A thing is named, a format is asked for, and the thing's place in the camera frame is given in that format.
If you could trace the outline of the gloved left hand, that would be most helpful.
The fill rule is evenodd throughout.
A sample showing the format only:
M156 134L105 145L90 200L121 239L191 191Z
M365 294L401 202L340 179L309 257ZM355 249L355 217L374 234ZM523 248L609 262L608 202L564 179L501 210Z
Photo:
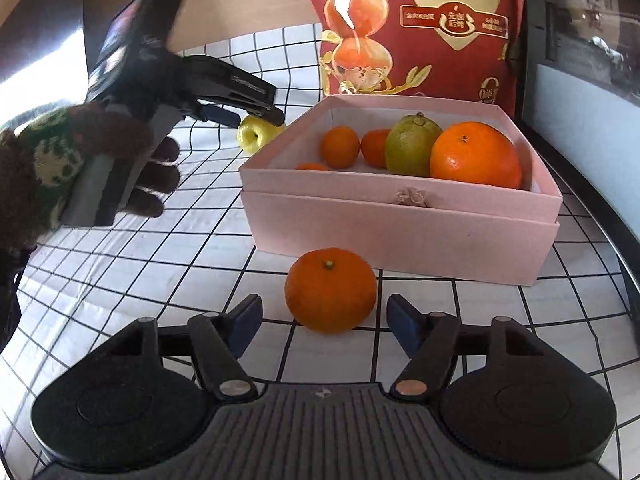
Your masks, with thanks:
M16 134L1 133L1 250L16 254L55 230L70 189L85 162L99 155L136 159L146 165L128 203L128 214L157 218L160 193L178 188L180 146L169 136L151 148L152 131L136 118L108 112L96 103L62 107Z

